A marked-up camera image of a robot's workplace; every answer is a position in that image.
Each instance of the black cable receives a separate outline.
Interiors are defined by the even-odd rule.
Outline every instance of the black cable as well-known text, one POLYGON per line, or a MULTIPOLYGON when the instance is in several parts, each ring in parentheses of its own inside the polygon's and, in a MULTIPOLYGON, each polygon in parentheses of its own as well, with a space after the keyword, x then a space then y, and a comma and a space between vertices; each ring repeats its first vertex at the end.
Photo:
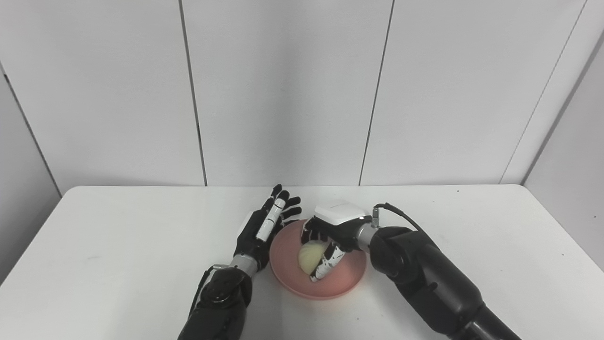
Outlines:
POLYGON ((392 204, 390 204, 388 202, 376 204, 374 208, 384 208, 388 211, 394 212, 398 216, 401 216, 402 218, 406 219, 407 222, 409 222, 418 231, 420 231, 424 234, 426 233, 425 231, 423 231, 422 227, 420 227, 419 224, 417 224, 411 217, 407 216, 407 214, 405 214, 402 210, 400 210, 399 208, 393 206, 392 204))

